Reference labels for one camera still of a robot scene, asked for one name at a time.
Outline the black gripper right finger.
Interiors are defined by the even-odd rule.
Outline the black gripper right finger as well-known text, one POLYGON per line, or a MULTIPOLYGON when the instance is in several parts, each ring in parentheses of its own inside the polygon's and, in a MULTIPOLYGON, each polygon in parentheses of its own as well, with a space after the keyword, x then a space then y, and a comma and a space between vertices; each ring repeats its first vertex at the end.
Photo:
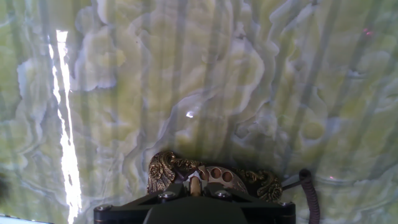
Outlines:
POLYGON ((209 201, 203 212, 215 223, 295 224, 295 204, 266 202, 248 193, 210 183, 203 188, 209 201))

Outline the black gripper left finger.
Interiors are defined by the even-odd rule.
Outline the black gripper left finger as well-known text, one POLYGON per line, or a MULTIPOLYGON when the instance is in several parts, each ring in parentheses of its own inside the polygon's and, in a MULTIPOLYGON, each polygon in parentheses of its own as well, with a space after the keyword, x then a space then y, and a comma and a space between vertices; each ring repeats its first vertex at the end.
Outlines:
POLYGON ((144 223, 150 209, 162 203, 188 196, 183 184, 171 184, 125 205, 99 205, 94 209, 94 224, 144 223))

